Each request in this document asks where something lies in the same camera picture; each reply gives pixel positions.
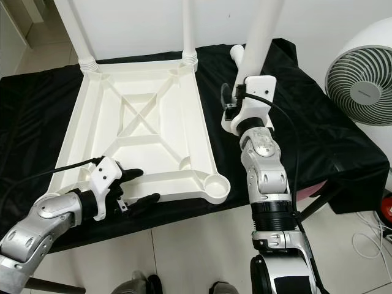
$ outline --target black tablecloth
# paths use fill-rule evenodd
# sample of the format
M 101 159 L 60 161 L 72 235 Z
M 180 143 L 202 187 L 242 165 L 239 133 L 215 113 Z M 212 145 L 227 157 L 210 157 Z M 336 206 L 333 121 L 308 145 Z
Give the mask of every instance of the black tablecloth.
M 198 48 L 196 73 L 217 169 L 232 186 L 226 202 L 221 205 L 202 199 L 166 202 L 157 204 L 137 219 L 88 221 L 60 237 L 53 251 L 248 203 L 238 138 L 221 128 L 221 85 L 232 85 L 237 73 L 230 48 L 230 45 Z M 169 52 L 99 63 L 179 58 L 181 53 Z M 342 187 L 330 201 L 336 213 L 376 209 L 388 174 L 388 159 L 298 67 L 295 46 L 282 39 L 274 40 L 263 73 L 277 78 L 274 101 L 293 119 L 300 133 L 299 188 L 328 179 Z M 54 168 L 82 79 L 78 65 L 1 79 L 0 199 L 15 181 Z M 292 184 L 294 137 L 278 112 L 271 110 L 270 115 Z M 13 190 L 1 212 L 1 235 L 24 217 L 34 200 L 45 193 L 50 178 L 35 179 Z

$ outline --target fan grille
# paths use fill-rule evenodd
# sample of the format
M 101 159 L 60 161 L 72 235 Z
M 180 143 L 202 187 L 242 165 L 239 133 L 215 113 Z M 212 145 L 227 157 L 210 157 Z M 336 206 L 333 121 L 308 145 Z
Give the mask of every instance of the fan grille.
M 379 95 L 369 98 L 368 103 L 358 103 L 352 90 L 366 84 Z M 392 125 L 392 48 L 362 48 L 342 55 L 328 72 L 326 90 L 354 121 L 372 126 Z

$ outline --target red object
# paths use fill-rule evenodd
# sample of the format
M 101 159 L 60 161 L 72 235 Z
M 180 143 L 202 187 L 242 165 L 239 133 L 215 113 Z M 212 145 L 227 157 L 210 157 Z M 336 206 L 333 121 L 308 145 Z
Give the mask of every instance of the red object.
M 388 222 L 392 223 L 392 197 L 384 198 L 382 200 L 381 212 Z

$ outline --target robotic hand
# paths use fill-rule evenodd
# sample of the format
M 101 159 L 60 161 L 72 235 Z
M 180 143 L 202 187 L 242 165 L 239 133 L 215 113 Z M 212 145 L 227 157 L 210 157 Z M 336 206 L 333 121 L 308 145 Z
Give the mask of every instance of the robotic hand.
M 250 98 L 259 96 L 266 103 L 272 102 L 275 85 L 272 76 L 247 77 L 237 87 L 236 101 L 227 84 L 221 92 L 222 127 L 239 136 L 241 162 L 247 173 L 255 226 L 252 241 L 259 252 L 251 261 L 253 294 L 327 293 L 300 214 L 292 205 L 287 175 L 280 162 L 281 151 L 271 135 L 270 106 Z
M 53 242 L 68 229 L 92 218 L 101 221 L 114 215 L 135 216 L 158 202 L 157 193 L 130 206 L 121 199 L 120 184 L 142 174 L 139 169 L 123 170 L 113 159 L 103 157 L 91 173 L 90 190 L 75 189 L 38 199 L 28 216 L 0 242 L 0 291 L 20 293 Z

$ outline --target electric fan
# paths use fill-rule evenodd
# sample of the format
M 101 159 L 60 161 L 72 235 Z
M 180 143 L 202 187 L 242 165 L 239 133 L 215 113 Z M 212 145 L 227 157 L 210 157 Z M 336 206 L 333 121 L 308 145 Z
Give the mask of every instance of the electric fan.
M 349 41 L 327 71 L 331 100 L 354 120 L 392 162 L 392 18 L 378 21 Z M 392 176 L 386 188 L 392 192 Z M 378 214 L 392 225 L 392 194 Z

